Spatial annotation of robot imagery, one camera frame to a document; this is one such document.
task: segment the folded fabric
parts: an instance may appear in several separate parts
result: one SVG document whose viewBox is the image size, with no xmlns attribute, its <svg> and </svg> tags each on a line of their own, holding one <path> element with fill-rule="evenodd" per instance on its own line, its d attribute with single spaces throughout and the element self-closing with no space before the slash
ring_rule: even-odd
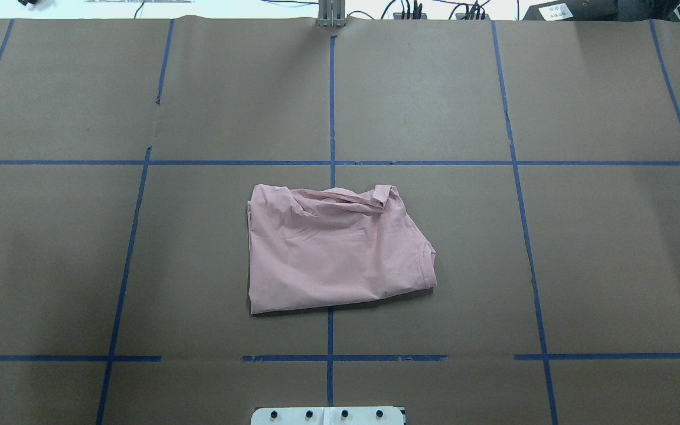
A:
<svg viewBox="0 0 680 425">
<path fill-rule="evenodd" d="M 251 314 L 336 306 L 437 285 L 434 249 L 395 186 L 257 185 L 248 204 Z"/>
</svg>

